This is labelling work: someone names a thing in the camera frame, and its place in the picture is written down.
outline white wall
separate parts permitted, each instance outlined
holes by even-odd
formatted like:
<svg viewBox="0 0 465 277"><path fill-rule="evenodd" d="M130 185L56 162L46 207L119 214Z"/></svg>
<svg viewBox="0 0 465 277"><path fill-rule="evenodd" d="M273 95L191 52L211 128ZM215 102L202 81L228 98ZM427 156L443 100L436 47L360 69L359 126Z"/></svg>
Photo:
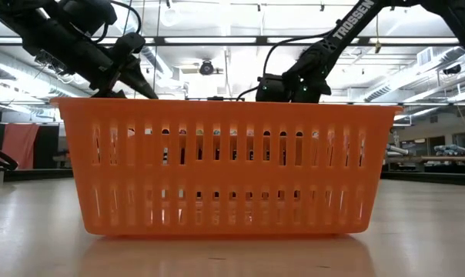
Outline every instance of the white wall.
<svg viewBox="0 0 465 277"><path fill-rule="evenodd" d="M397 131L400 141L433 138L444 135L446 143L452 143L453 134L465 132L465 123L462 118L457 117L453 109L450 110L450 113L440 113L438 115L438 123L431 124L430 117L427 116L413 122L413 124L415 126Z"/></svg>

